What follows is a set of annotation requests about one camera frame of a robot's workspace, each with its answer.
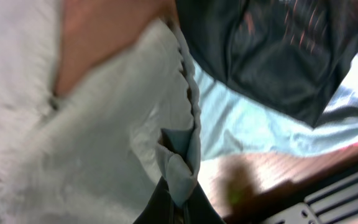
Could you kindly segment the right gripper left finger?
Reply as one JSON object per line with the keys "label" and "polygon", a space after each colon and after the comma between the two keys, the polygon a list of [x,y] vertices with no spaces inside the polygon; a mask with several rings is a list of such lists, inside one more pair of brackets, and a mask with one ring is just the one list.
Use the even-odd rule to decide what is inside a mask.
{"label": "right gripper left finger", "polygon": [[134,224],[175,224],[175,204],[169,194],[168,184],[161,177],[146,208]]}

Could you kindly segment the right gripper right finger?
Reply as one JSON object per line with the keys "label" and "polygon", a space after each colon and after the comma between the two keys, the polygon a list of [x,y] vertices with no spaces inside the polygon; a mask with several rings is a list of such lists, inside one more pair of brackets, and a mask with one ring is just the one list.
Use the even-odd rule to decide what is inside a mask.
{"label": "right gripper right finger", "polygon": [[183,206],[184,224],[225,224],[197,184]]}

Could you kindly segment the khaki shorts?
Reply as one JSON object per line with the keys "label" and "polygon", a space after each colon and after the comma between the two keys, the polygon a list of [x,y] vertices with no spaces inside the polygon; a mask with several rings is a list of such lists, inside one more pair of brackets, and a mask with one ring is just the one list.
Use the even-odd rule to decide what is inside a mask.
{"label": "khaki shorts", "polygon": [[134,223],[200,169],[173,1],[0,1],[0,223]]}

